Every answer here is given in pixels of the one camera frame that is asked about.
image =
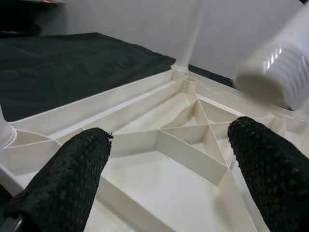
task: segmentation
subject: black foam grip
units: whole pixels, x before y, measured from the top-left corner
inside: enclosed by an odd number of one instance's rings
[[[112,136],[93,128],[67,141],[5,208],[25,218],[26,231],[84,231]]]
[[[270,231],[309,231],[309,159],[292,143],[248,117],[232,122],[228,137]]]

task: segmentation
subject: ribbed plastic cylinder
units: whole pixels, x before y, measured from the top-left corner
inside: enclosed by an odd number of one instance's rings
[[[241,66],[236,88],[293,110],[309,96],[309,5]]]

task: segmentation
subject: dark green cloth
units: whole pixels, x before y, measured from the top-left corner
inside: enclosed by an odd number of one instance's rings
[[[0,102],[15,121],[170,69],[174,59],[98,33],[0,39]],[[190,67],[210,79],[230,79]]]

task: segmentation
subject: white plastic leg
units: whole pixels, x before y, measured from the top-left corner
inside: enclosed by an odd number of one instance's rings
[[[194,49],[195,42],[203,22],[205,12],[206,0],[197,0],[195,8],[192,12],[189,27],[186,32],[183,46],[180,49],[180,54],[175,64],[172,65],[173,69],[177,69],[181,72],[189,71],[189,62]]]
[[[16,138],[16,130],[5,121],[0,105],[0,148],[10,144]]]

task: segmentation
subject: gray wall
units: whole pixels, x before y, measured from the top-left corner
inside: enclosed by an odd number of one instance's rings
[[[191,64],[229,78],[301,9],[298,0],[208,0]],[[39,19],[43,34],[97,31],[177,57],[195,0],[67,0]]]

